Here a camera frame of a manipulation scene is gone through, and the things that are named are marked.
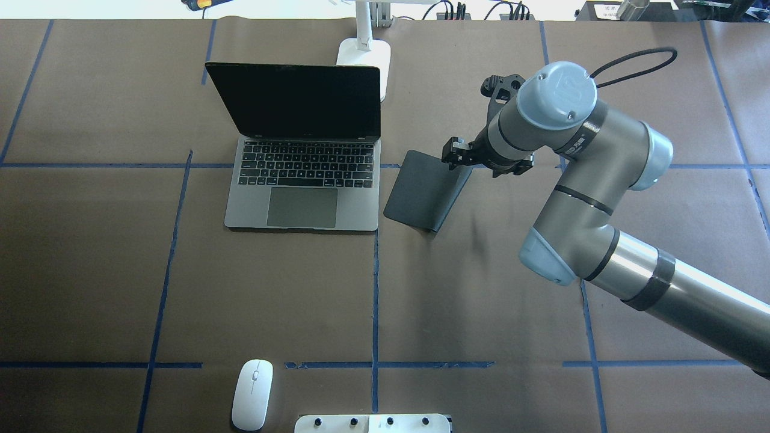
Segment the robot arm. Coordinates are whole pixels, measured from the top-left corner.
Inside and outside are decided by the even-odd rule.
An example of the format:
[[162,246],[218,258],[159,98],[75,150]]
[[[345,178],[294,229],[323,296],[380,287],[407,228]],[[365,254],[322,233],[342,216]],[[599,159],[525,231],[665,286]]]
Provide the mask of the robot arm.
[[610,225],[627,190],[653,186],[670,167],[672,143],[600,100],[580,65],[539,69],[475,139],[448,139],[441,161],[518,174],[545,147],[567,166],[523,241],[520,262],[562,286],[593,283],[768,378],[765,302]]

